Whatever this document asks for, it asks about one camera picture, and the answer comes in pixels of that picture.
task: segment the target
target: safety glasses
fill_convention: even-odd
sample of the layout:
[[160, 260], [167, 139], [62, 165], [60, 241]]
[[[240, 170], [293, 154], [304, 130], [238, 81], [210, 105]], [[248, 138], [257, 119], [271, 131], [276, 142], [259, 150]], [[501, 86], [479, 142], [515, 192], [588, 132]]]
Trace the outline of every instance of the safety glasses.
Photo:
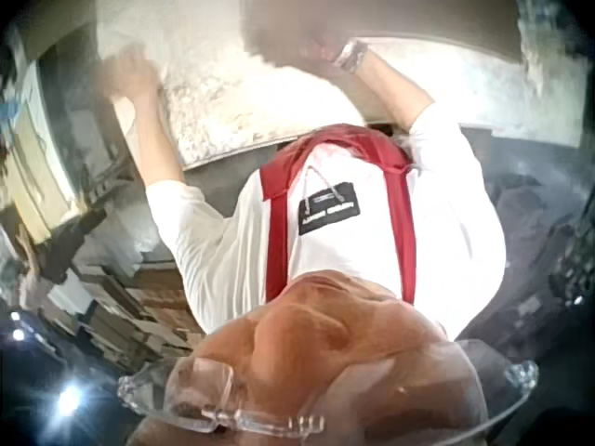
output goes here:
[[537, 377], [533, 362], [512, 364], [481, 341], [462, 341], [353, 364], [292, 417], [252, 410], [246, 383], [207, 359], [145, 365], [121, 379], [118, 395], [138, 414], [205, 434], [225, 426], [315, 446], [442, 446], [481, 436], [513, 413]]

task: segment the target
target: bright light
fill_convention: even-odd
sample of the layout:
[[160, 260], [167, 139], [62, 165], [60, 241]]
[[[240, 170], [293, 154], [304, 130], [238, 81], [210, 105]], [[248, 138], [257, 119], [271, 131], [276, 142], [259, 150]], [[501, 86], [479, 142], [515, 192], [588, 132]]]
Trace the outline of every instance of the bright light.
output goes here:
[[74, 386], [68, 386], [59, 394], [58, 412], [61, 416], [71, 416], [80, 403], [80, 390]]
[[17, 342], [22, 341], [25, 338], [25, 332], [18, 328], [12, 332], [12, 338]]

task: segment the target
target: red suspenders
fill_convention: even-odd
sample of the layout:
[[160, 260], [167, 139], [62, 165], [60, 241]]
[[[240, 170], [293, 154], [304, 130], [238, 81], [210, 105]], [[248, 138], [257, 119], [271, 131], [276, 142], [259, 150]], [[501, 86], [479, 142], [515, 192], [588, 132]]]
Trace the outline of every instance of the red suspenders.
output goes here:
[[377, 165], [384, 172], [390, 221], [401, 270], [403, 300], [413, 305], [416, 294], [416, 236], [406, 181], [411, 161], [382, 133], [353, 125], [331, 125], [301, 138], [260, 168], [264, 200], [271, 200], [267, 302], [277, 297], [287, 285], [287, 192], [310, 153], [325, 142], [352, 149], [357, 156]]

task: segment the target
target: black patch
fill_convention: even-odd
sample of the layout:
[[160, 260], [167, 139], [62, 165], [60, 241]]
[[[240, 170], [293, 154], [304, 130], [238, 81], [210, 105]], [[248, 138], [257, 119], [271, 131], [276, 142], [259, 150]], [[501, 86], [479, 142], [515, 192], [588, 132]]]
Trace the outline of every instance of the black patch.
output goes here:
[[299, 202], [297, 210], [299, 235], [360, 215], [360, 205], [357, 202], [353, 183], [337, 184], [335, 190], [343, 198], [342, 202], [332, 190], [321, 190], [306, 199], [310, 205], [308, 214], [306, 214], [306, 200]]

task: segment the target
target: white long-sleeve shirt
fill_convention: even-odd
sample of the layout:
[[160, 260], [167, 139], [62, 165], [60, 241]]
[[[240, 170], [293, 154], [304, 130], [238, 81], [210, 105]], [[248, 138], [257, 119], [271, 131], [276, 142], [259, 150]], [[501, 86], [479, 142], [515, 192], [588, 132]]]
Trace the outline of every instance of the white long-sleeve shirt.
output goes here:
[[[480, 164], [445, 111], [436, 104], [427, 108], [410, 131], [410, 143], [416, 164], [407, 175], [416, 232], [415, 307], [454, 339], [502, 281], [504, 234]], [[353, 185], [360, 214], [300, 236], [300, 201], [343, 182]], [[199, 189], [177, 181], [153, 184], [147, 196], [192, 313], [207, 333], [265, 304], [271, 205], [263, 202], [258, 172], [231, 218], [207, 204]], [[386, 183], [378, 167], [322, 144], [298, 174], [287, 205], [289, 281], [333, 269], [401, 298]]]

